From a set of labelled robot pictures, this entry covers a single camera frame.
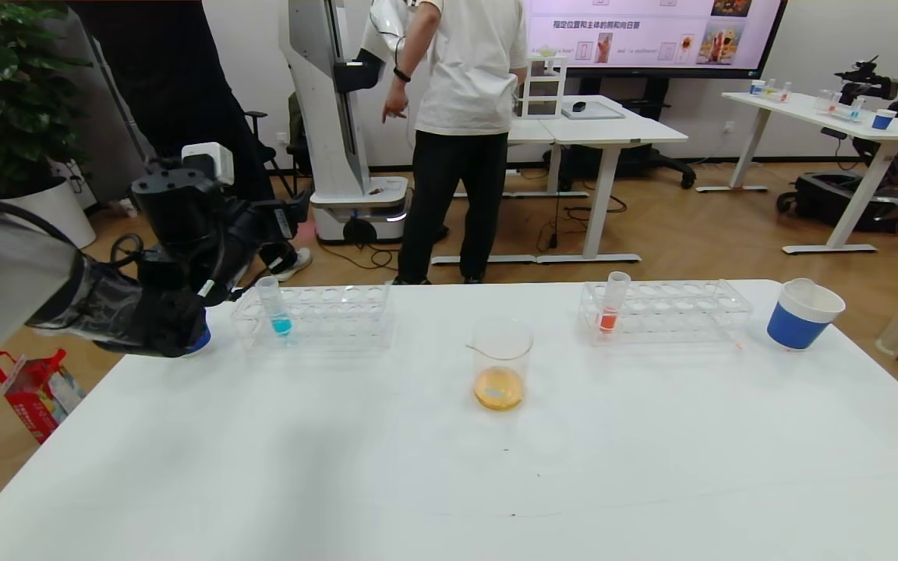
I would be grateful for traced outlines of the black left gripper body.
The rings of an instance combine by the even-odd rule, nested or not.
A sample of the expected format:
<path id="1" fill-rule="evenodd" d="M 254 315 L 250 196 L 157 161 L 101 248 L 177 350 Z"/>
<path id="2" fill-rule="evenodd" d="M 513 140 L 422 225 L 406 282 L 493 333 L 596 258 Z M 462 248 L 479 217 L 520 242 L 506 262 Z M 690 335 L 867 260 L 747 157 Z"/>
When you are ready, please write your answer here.
<path id="1" fill-rule="evenodd" d="M 228 233 L 250 244 L 281 244 L 295 237 L 300 224 L 300 203 L 281 201 L 243 201 L 228 205 Z"/>

